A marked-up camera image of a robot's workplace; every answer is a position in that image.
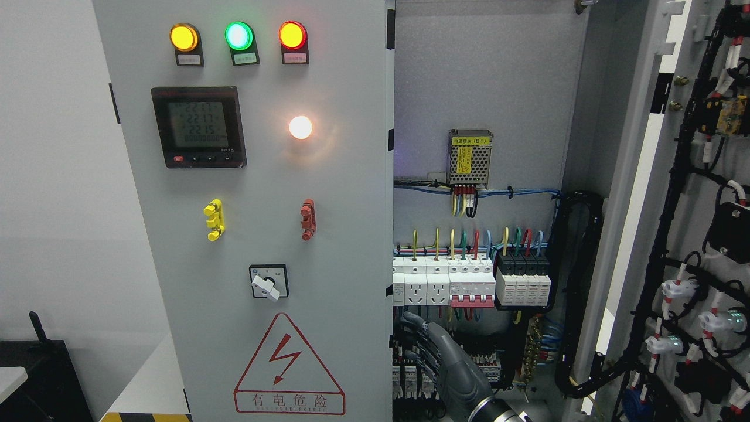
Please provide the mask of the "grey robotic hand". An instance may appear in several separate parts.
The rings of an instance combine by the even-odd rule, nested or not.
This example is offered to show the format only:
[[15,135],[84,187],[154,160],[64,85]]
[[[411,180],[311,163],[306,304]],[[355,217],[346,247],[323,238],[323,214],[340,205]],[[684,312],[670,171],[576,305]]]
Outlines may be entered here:
[[467,421],[481,400],[493,396],[488,378],[439,324],[412,312],[404,312],[399,323],[415,336],[418,363],[434,378],[452,420]]

